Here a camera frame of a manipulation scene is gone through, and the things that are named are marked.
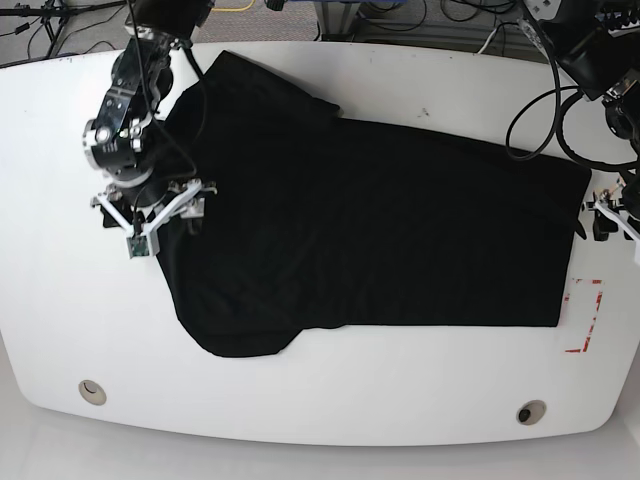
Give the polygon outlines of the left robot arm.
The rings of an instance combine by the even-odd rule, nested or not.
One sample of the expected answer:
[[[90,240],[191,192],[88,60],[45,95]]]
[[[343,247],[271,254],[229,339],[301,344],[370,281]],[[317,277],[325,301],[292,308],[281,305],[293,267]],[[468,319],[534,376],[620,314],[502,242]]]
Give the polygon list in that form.
[[[639,161],[606,162],[577,153],[565,136],[565,118],[581,100],[598,101],[610,132],[639,149],[639,4],[636,1],[520,1],[522,33],[551,67],[551,127],[542,144],[556,141],[577,165],[617,175],[620,194],[594,193],[593,237],[616,231],[639,241]]]

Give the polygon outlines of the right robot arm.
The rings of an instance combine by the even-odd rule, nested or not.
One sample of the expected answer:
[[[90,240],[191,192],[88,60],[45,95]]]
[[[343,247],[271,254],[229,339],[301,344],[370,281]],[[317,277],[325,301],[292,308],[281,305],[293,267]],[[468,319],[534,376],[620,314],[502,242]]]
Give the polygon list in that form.
[[[120,227],[128,242],[148,245],[173,219],[196,235],[204,220],[209,187],[199,179],[195,141],[204,133],[202,107],[193,139],[171,134],[158,110],[173,85],[171,53],[184,52],[207,104],[209,88],[192,51],[192,36],[207,19],[209,1],[129,1],[130,40],[111,70],[111,85],[82,136],[91,167],[110,181],[91,205],[106,228]]]

